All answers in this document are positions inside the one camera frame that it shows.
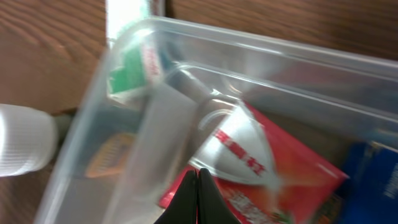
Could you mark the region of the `red medicine box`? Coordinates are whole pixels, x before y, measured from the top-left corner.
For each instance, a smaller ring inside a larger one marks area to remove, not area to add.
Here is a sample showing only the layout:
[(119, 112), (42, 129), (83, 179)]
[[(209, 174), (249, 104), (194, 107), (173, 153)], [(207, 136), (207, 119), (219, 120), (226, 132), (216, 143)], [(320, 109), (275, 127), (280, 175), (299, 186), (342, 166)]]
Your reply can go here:
[(246, 103), (211, 100), (194, 133), (196, 153), (160, 198), (164, 211), (184, 175), (205, 168), (240, 223), (306, 223), (347, 178)]

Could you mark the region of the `blue medicine box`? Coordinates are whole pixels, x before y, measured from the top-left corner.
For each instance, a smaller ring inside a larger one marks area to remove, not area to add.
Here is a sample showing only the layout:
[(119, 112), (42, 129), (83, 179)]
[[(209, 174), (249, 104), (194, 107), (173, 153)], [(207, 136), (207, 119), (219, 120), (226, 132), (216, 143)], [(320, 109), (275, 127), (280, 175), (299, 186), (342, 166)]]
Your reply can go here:
[(336, 191), (343, 199), (338, 223), (397, 224), (397, 149), (355, 143), (343, 172), (349, 179)]

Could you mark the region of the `dark bottle white cap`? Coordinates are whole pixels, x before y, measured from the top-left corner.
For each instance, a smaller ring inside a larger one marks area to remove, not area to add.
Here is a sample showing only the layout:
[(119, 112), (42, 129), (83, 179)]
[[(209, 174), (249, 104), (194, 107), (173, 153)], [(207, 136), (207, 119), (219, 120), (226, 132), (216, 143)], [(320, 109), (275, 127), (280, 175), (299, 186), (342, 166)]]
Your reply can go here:
[(51, 115), (25, 106), (1, 105), (1, 176), (44, 168), (72, 123), (69, 114)]

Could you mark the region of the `clear plastic container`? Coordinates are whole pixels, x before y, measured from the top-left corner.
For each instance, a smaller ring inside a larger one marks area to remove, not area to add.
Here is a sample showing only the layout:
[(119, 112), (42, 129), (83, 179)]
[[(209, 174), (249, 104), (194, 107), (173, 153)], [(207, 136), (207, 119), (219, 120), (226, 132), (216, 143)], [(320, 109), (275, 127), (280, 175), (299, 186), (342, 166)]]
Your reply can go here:
[[(107, 81), (118, 51), (142, 30), (155, 38), (164, 76), (135, 110), (108, 98)], [(355, 143), (397, 149), (395, 61), (155, 17), (105, 51), (35, 222), (154, 223), (196, 153), (211, 100), (249, 104), (342, 172)], [(306, 223), (340, 215), (343, 183)]]

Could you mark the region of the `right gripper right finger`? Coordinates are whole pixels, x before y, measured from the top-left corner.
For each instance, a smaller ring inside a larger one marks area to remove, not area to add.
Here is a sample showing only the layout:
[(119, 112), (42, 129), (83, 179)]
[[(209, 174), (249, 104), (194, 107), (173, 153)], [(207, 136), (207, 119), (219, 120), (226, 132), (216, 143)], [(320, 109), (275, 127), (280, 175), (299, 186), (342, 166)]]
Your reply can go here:
[(240, 224), (222, 198), (210, 171), (202, 168), (198, 174), (198, 223)]

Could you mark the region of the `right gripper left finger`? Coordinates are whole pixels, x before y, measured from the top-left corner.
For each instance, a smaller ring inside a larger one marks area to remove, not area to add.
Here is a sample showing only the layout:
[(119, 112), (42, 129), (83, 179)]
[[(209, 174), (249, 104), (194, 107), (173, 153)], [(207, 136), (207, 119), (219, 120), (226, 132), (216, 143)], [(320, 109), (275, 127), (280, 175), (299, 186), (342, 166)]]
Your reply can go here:
[(188, 171), (169, 206), (154, 224), (196, 224), (197, 222), (198, 176)]

